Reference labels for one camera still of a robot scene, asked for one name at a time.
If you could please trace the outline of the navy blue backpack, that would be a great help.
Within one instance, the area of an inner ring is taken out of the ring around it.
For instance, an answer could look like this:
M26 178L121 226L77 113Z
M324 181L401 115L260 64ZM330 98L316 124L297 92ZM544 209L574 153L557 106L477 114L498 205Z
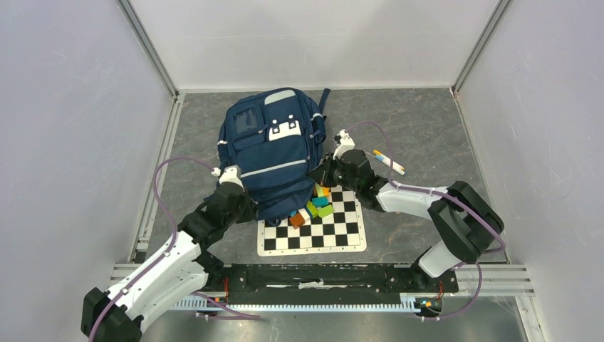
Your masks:
M314 101L302 90L278 88L235 102L220 127L220 169L236 165L257 204L257 220L275 227L306 206L327 132L323 114L330 89Z

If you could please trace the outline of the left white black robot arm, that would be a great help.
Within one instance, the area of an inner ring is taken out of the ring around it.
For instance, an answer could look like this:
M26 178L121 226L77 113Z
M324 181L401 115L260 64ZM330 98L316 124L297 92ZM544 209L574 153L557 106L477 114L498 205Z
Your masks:
M219 185L186 215L163 249L118 283L84 297L80 329L89 341L139 341L178 301L203 287L218 289L221 262L208 252L234 223L255 215L255 204L235 182Z

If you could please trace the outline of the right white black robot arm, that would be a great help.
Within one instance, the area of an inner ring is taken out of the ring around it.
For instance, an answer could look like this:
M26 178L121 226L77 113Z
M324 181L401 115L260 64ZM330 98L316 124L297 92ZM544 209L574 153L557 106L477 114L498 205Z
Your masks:
M449 187L417 187L394 182L374 172L362 150L328 154L308 173L325 187L355 193L361 205L376 212L400 212L431 221L440 241L413 264L413 285L429 291L444 272L473 264L483 254L505 248L500 216L466 182Z

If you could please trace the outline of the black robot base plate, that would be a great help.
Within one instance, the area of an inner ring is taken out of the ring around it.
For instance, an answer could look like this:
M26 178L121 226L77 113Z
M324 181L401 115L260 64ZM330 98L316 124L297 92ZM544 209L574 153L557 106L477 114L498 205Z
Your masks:
M202 292L230 304L397 304L400 294L457 293L453 271L431 278L407 264L231 264L209 276Z

